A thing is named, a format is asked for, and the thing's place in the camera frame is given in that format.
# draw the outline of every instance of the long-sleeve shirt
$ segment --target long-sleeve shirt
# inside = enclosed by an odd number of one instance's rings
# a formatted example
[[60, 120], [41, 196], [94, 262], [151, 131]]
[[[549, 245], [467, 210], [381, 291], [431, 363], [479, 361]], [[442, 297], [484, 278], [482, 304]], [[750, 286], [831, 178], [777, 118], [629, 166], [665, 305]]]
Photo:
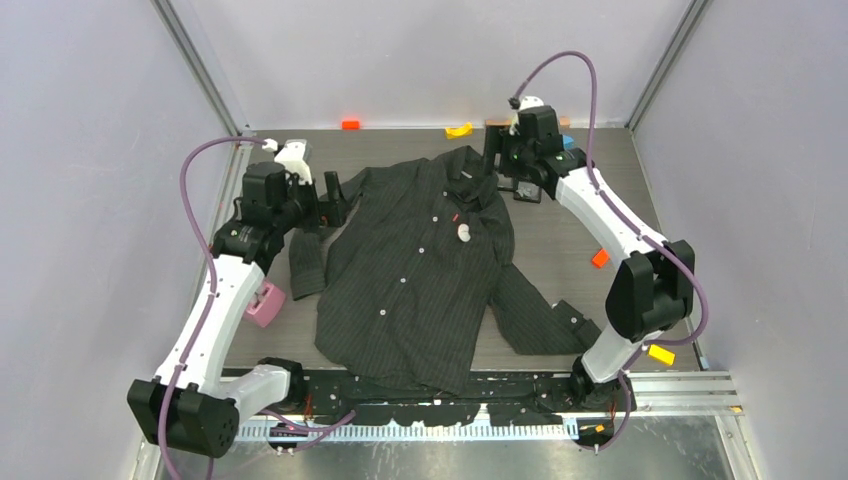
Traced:
[[296, 232], [289, 249], [294, 298], [323, 291], [315, 345], [330, 361], [387, 386], [460, 392], [487, 305], [519, 354], [582, 353], [599, 335], [512, 264], [497, 176], [470, 147], [366, 168], [342, 192], [359, 206], [326, 272], [319, 233]]

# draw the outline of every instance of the yellow object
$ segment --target yellow object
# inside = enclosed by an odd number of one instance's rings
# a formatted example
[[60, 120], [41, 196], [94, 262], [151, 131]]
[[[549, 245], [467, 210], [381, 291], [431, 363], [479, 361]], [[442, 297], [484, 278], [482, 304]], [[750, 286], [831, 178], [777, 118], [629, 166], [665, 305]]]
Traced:
[[674, 352], [670, 352], [659, 345], [651, 345], [648, 356], [668, 366], [674, 365]]
[[445, 136], [448, 137], [448, 140], [453, 140], [454, 138], [466, 137], [468, 135], [471, 135], [472, 130], [474, 130], [474, 128], [471, 126], [471, 122], [468, 122], [461, 127], [446, 128]]

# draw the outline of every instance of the dark pinstriped shirt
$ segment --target dark pinstriped shirt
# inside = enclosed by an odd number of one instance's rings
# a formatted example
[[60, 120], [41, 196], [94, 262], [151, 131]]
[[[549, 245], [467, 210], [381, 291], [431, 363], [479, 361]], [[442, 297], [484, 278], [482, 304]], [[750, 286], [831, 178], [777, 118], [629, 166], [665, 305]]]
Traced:
[[326, 272], [318, 233], [296, 232], [289, 256], [295, 299], [324, 292], [315, 345], [352, 373], [460, 392], [487, 305], [519, 354], [581, 353], [600, 333], [567, 303], [551, 308], [512, 265], [497, 177], [483, 174], [470, 147], [366, 168], [342, 190], [359, 208], [330, 246]]

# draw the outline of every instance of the gray wooden tabletop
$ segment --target gray wooden tabletop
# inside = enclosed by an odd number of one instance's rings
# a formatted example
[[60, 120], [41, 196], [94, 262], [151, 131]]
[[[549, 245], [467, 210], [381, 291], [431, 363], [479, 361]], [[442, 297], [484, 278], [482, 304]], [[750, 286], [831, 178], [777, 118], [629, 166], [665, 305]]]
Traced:
[[[578, 146], [585, 146], [586, 130], [566, 132]], [[260, 132], [259, 136], [278, 141], [305, 138], [312, 145], [310, 165], [323, 191], [323, 172], [336, 170], [344, 181], [364, 167], [392, 165], [405, 160], [432, 158], [461, 145], [482, 151], [482, 132], [447, 140], [442, 130], [293, 130]], [[253, 149], [250, 161], [270, 160], [270, 154]], [[599, 129], [595, 137], [595, 160], [604, 179], [621, 199], [649, 226], [658, 228], [647, 185], [630, 132], [625, 129]], [[547, 198], [542, 204], [516, 202], [509, 196], [507, 205], [515, 227], [514, 263], [554, 303], [565, 299], [600, 328], [606, 325], [604, 300], [614, 276], [607, 265], [596, 269], [592, 257], [600, 246], [585, 227], [565, 208]], [[269, 280], [290, 296], [288, 252], [284, 249], [274, 261]], [[277, 318], [267, 328], [242, 322], [236, 332], [225, 364], [249, 367], [267, 356], [301, 362], [305, 368], [339, 368], [330, 363], [313, 345], [315, 307], [318, 295], [299, 300], [287, 299]], [[684, 322], [667, 338], [685, 336]], [[634, 370], [698, 370], [691, 346], [673, 349], [677, 353], [674, 366], [668, 368], [642, 358]], [[491, 311], [487, 311], [480, 327], [472, 368], [475, 370], [558, 370], [571, 369], [574, 356], [517, 355], [500, 336]]]

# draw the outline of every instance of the pink block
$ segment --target pink block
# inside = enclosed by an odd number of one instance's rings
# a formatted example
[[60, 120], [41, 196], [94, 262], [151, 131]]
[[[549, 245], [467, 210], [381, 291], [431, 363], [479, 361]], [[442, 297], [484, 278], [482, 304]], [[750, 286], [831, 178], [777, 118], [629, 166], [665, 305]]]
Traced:
[[262, 286], [259, 288], [259, 299], [250, 301], [242, 318], [265, 328], [283, 308], [285, 301], [285, 292], [268, 280], [263, 280]]

